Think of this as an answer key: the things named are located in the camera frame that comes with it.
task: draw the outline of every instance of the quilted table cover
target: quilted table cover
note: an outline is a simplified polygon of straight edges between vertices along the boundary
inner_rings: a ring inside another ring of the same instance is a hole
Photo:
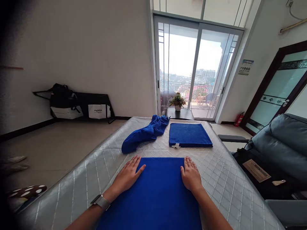
[[[170,123],[202,124],[213,147],[169,147],[169,127],[154,142],[141,144],[136,152],[121,153],[125,138],[147,126],[151,118],[132,117],[43,195],[20,212],[20,223],[29,229],[65,229],[80,216],[99,193],[114,181],[133,156],[190,156],[201,174],[202,185],[233,229],[284,229],[248,177],[218,138],[209,123],[171,119]],[[203,229],[207,229],[202,219]]]

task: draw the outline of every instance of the black bag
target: black bag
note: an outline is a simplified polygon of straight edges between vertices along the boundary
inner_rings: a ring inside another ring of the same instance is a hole
[[[56,108],[71,108],[77,110],[78,100],[76,94],[68,89],[67,85],[54,84],[50,89],[50,106]]]
[[[291,194],[294,192],[303,191],[305,189],[297,179],[288,175],[283,170],[276,167],[273,163],[268,163],[264,159],[261,159],[259,152],[257,152],[255,149],[238,149],[237,152],[233,154],[233,156],[265,200],[293,199]],[[243,165],[250,159],[252,159],[263,170],[265,170],[271,176],[271,178],[259,183],[258,180]],[[273,181],[280,180],[286,180],[286,182],[277,186],[272,183]]]

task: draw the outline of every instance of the watch strap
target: watch strap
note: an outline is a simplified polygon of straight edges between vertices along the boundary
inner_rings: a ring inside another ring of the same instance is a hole
[[[103,210],[107,210],[111,203],[101,195],[94,204],[98,204]]]

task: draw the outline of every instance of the glass door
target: glass door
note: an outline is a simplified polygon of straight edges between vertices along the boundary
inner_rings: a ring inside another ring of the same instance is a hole
[[[158,111],[166,111],[176,92],[189,98],[198,24],[155,17]]]
[[[196,119],[213,120],[239,36],[234,33],[238,31],[203,23],[199,30],[201,39],[189,100]]]
[[[271,66],[276,71],[273,72],[273,77],[265,86],[264,93],[261,93],[256,108],[245,124],[245,127],[248,128],[247,131],[251,130],[250,133],[254,135],[269,124],[276,115],[286,112],[307,78],[307,51],[285,56],[277,53],[275,58],[283,59],[276,66],[272,66],[274,65],[273,61]]]
[[[243,31],[154,17],[158,111],[179,92],[195,119],[214,120]]]

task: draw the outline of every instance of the white flower pot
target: white flower pot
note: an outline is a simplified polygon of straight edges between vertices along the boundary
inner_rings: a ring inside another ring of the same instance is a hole
[[[176,111],[180,111],[181,110],[181,106],[180,105],[175,105],[175,110]]]

